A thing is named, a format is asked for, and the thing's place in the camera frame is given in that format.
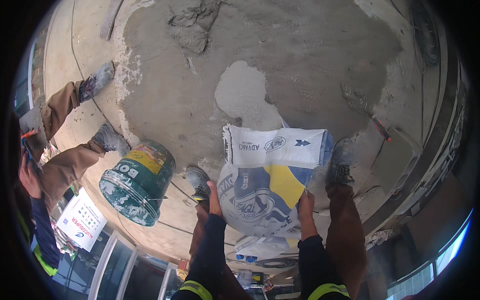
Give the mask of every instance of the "green bucket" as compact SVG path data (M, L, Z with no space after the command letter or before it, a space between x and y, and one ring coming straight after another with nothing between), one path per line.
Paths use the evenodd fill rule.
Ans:
M151 227L160 217L160 205L175 166L168 149L156 141L144 140L113 169L106 170L98 186L119 213L137 224Z

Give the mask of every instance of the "signboard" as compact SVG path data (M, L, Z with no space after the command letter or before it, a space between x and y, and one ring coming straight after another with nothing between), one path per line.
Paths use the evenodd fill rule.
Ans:
M84 188L73 197L57 221L57 226L80 247L92 249L107 223Z

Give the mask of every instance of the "person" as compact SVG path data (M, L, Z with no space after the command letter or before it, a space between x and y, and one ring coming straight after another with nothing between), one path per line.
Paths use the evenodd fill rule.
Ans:
M108 61L87 80L69 82L52 95L41 111L47 140L60 129L74 108L98 95L112 81L114 73L113 63ZM15 186L19 195L17 199L20 199L17 217L27 245L31 245L35 236L34 261L48 276L56 274L60 263L60 251L49 218L53 208L73 181L79 180L87 168L105 156L105 152L119 151L124 156L129 149L123 137L116 134L108 123L103 123L86 144L54 156L42 167L43 171L34 171L34 162L29 161L25 147L21 148L18 174L21 185Z
M325 185L332 219L325 248L313 220L314 196L306 190L299 199L301 299L355 299L366 273L365 238L351 187L353 155L350 139L338 141L333 149ZM202 200L196 207L190 271L172 300L251 299L238 282L235 285L228 279L231 270L223 247L226 222L215 184L198 168L188 168L186 175L195 189L193 197Z
M41 111L47 141L57 133L68 114L98 95L113 80L114 74L113 62L108 61L85 81L68 82L52 95ZM48 213L51 214L69 186L103 158L105 152L118 151L120 156L125 156L129 150L130 146L125 139L116 134L112 126L105 122L86 144L80 144L54 156L43 166L43 173L38 173Z

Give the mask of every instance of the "work boot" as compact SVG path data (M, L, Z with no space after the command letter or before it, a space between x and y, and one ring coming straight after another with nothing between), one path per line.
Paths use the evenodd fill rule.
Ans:
M92 141L99 143L105 152L118 151L121 157L130 151L127 141L121 135L116 134L112 126L106 122L100 126L92 137Z
M107 61L98 68L98 70L87 80L80 84L80 103L92 99L100 93L100 91L113 80L115 75L115 67L113 62Z
M207 173L202 169L189 167L185 171L185 174L187 175L188 182L195 190L195 194L192 195L192 198L199 203L208 200L210 198L210 188L207 185L207 181L209 181Z
M350 175L353 153L353 142L351 139L341 139L335 144L326 177L327 186L335 182L348 185L355 183L353 177Z

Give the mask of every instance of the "khaki trousers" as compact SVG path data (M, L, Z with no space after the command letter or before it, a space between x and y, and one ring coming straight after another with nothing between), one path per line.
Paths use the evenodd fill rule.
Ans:
M355 299L360 289L363 277L367 271L367 253L365 251L365 237L360 216L353 202L351 186L334 184L325 188L330 199L330 217L325 250L331 262L336 266L347 288L351 299ZM199 204L197 210L197 224L193 230L190 245L191 261L195 258L200 242L205 234L205 222L208 218L208 204ZM221 283L225 286L224 299L251 299L232 275L230 268L225 264L225 277Z
M42 121L49 141L65 122L68 114L80 106L79 87L82 81L69 82L56 92L42 109ZM97 142L90 140L54 156L38 172L40 188L45 194L45 206L51 214L57 202L75 180L93 166L105 151Z

